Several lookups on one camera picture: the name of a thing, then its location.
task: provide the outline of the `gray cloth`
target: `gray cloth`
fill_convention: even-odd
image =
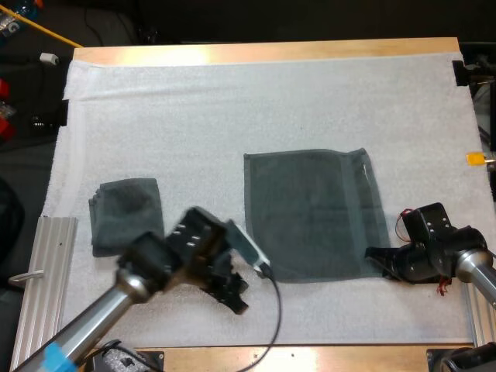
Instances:
[[[157,180],[130,178],[101,184],[89,200],[93,256],[122,254],[137,237],[164,236]]]
[[[370,159],[303,150],[245,154],[246,227],[286,282],[376,277],[368,246],[390,246]]]

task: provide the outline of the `metal arm tube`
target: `metal arm tube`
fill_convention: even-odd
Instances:
[[[89,350],[111,329],[132,304],[150,298],[141,278],[124,270],[117,273],[115,285],[66,325],[50,341],[22,363],[15,371],[42,371],[44,350],[57,343],[66,358],[80,362]]]
[[[476,267],[472,271],[472,283],[484,295],[486,300],[496,308],[496,270],[487,266]]]

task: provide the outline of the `red wire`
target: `red wire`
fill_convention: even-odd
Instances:
[[[398,231],[398,223],[400,222],[400,219],[402,219],[405,215],[407,215],[408,213],[410,213],[411,211],[413,211],[413,209],[410,209],[410,208],[406,208],[403,210],[403,212],[401,212],[399,215],[398,215],[398,218],[396,219],[396,226],[394,227],[394,230],[396,232],[396,236],[398,238],[400,238],[401,240],[403,240],[404,242],[406,243],[410,243],[410,239],[407,239],[403,236],[400,235],[399,231]]]

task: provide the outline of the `yellow clip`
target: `yellow clip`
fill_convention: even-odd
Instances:
[[[486,158],[484,153],[468,153],[467,154],[468,165],[485,165]]]

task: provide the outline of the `red object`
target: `red object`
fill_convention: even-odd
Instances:
[[[5,119],[0,118],[0,142],[7,142],[16,134],[16,128]]]
[[[0,99],[7,99],[10,87],[7,81],[0,79]]]

